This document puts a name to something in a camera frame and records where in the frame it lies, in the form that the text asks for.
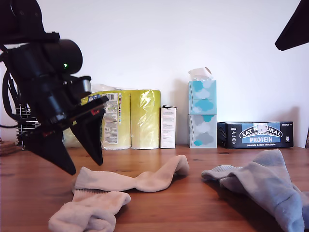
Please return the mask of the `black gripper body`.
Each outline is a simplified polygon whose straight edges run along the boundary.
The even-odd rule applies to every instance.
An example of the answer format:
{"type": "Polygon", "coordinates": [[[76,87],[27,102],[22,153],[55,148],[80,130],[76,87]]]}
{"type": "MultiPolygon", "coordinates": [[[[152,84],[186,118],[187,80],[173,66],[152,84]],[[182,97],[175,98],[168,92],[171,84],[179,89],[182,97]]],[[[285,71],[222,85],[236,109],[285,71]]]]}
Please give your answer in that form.
{"type": "Polygon", "coordinates": [[[79,93],[73,86],[30,86],[19,90],[19,98],[29,106],[28,114],[18,117],[18,127],[31,124],[29,130],[19,133],[18,139],[25,142],[25,133],[62,132],[70,129],[73,122],[91,110],[104,110],[107,96],[81,103],[79,93]]]}

